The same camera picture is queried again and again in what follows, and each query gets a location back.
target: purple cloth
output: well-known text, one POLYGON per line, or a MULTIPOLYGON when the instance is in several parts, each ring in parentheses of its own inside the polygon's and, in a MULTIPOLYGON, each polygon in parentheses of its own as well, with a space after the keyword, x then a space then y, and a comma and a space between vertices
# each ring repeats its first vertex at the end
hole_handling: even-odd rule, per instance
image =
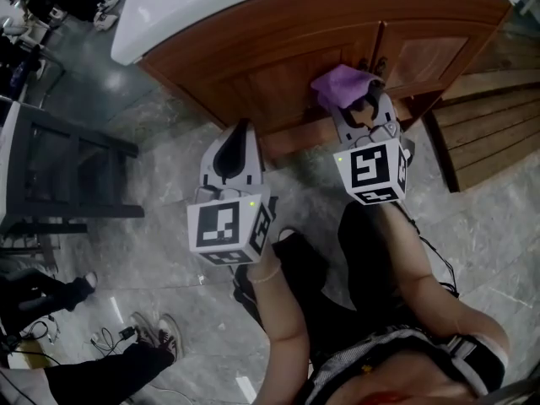
POLYGON ((330 111, 331 105, 347 108, 355 100, 366 96, 370 82, 374 79, 381 80, 373 73, 340 64, 315 79, 311 87, 319 92, 317 97, 319 104, 330 111))

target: white box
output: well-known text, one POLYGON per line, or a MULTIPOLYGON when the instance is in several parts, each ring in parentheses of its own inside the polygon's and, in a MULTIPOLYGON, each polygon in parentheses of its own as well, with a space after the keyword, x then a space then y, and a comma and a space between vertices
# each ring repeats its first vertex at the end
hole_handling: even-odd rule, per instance
POLYGON ((364 205, 405 198, 407 161, 398 138, 334 154, 349 195, 364 205))
POLYGON ((259 262, 272 221, 261 194, 188 206, 190 251, 214 266, 259 262))

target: gray tile floor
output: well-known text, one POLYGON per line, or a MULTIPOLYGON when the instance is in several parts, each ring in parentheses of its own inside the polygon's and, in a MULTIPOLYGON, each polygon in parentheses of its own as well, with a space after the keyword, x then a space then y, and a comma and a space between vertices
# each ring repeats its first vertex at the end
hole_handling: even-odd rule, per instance
MULTIPOLYGON (((241 380, 247 377, 255 390, 261 385, 267 339, 231 298, 228 271, 195 260, 186 241, 186 206, 201 155, 219 130, 136 67, 112 62, 113 35, 73 19, 55 33, 50 45, 68 74, 46 109, 140 145, 140 157, 128 166, 125 198, 142 204, 146 217, 90 220, 87 235, 61 238, 60 278, 95 270, 100 284, 75 312, 58 314, 62 333, 46 350, 65 363, 95 359, 93 332, 107 327, 116 334, 133 311, 152 321, 169 312, 181 327, 186 357, 153 384, 184 392, 196 405, 247 403, 241 380)), ((409 136, 417 156, 408 209, 454 265, 462 298, 506 328, 513 348, 506 380, 521 378, 540 360, 540 152, 466 193, 450 194, 423 125, 409 136)), ((303 231, 332 263, 325 291, 350 305, 336 232, 348 196, 332 162, 336 147, 298 154, 265 179, 279 196, 272 232, 285 224, 303 231)), ((447 278, 442 262, 430 258, 438 277, 447 278)), ((141 403, 187 403, 151 387, 141 396, 141 403)))

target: cabinet door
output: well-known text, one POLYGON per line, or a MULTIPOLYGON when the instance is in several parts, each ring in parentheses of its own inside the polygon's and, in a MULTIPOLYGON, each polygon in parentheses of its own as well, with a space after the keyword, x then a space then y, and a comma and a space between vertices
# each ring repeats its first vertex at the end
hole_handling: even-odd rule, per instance
POLYGON ((384 24, 373 72, 395 98, 446 89, 482 49, 495 27, 463 21, 384 24))
POLYGON ((379 25, 274 32, 217 50, 177 83, 226 126, 249 118, 259 134, 275 132, 318 114, 313 79, 339 63, 369 67, 379 25))

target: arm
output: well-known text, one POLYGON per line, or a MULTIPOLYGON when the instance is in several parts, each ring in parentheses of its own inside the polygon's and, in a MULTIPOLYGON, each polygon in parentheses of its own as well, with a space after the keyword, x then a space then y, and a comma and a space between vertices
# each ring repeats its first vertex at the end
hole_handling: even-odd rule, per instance
POLYGON ((414 227, 390 203, 381 205, 380 225, 402 297, 435 336, 482 333, 508 353, 508 337, 500 324, 456 299, 433 276, 429 258, 414 227))
MULTIPOLYGON (((249 267, 248 278, 261 280, 276 271, 279 260, 267 243, 259 264, 249 267)), ((253 289, 262 325, 270 340, 270 359, 256 405, 288 405, 307 380, 310 339, 304 314, 284 274, 254 283, 253 289)))

